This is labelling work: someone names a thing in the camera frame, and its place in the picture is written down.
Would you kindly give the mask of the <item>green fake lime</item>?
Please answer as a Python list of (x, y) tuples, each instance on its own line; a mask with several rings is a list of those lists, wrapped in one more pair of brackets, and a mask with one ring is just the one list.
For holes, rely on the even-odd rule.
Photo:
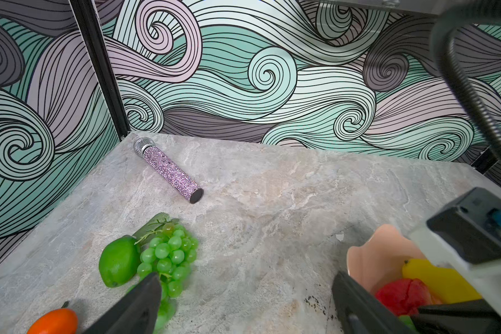
[(133, 236), (125, 235), (108, 244), (99, 260), (102, 282), (116, 288), (129, 282), (140, 265), (140, 247)]

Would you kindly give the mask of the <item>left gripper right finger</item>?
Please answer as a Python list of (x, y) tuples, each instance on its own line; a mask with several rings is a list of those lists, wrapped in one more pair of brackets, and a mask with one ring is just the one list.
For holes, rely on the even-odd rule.
[(332, 297), (344, 333), (413, 332), (345, 271), (335, 275)]

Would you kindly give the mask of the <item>yellow fake lemon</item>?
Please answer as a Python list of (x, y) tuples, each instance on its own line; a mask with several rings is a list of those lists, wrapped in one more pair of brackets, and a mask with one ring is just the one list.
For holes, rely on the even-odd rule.
[(419, 279), (443, 303), (482, 299), (481, 294), (455, 269), (436, 267), (428, 260), (410, 259), (402, 267), (403, 278)]

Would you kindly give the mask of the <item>pink wavy fruit bowl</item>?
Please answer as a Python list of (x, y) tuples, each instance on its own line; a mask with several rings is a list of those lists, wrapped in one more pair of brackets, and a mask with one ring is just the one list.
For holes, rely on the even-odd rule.
[(393, 225), (376, 229), (362, 246), (352, 246), (347, 252), (347, 272), (371, 295), (383, 286), (402, 278), (402, 267), (407, 260), (426, 257)]

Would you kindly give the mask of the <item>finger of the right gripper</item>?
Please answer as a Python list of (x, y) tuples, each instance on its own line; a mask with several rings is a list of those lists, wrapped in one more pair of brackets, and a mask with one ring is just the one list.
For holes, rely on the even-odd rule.
[(422, 306), (411, 321), (419, 333), (501, 334), (501, 316), (484, 299)]

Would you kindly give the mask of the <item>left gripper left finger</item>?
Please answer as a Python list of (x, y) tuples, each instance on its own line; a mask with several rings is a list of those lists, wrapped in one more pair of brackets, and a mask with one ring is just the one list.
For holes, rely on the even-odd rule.
[(154, 333), (161, 294), (159, 276), (148, 274), (84, 333)]

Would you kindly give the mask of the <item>red fake apple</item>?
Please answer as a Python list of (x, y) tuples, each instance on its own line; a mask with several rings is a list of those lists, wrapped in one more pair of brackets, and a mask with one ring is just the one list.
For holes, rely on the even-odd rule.
[(434, 304), (429, 288), (419, 279), (403, 278), (388, 283), (375, 297), (396, 316), (415, 315), (419, 307)]

